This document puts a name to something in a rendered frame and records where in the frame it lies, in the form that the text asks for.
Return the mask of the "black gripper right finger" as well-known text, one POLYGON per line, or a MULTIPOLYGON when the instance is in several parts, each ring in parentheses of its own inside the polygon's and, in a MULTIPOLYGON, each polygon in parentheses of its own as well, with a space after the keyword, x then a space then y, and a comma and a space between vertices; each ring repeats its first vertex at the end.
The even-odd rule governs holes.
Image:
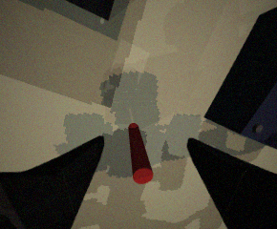
POLYGON ((227 229, 277 229, 277 174, 194 138, 187 149, 227 229))

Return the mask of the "red peg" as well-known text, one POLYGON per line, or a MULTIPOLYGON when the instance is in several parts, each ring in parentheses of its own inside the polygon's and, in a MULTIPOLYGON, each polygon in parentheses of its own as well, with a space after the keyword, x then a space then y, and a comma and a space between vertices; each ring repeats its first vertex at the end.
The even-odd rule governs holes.
POLYGON ((128 130, 133 180, 136 183, 144 184, 149 182, 154 174, 144 147, 138 124, 131 123, 128 130))

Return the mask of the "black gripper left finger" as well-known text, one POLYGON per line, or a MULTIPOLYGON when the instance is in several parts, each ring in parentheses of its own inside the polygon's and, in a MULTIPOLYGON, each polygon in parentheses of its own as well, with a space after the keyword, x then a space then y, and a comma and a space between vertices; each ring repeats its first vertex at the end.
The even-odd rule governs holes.
POLYGON ((15 229, 71 229, 104 147, 102 135, 24 172, 0 172, 0 214, 15 229))

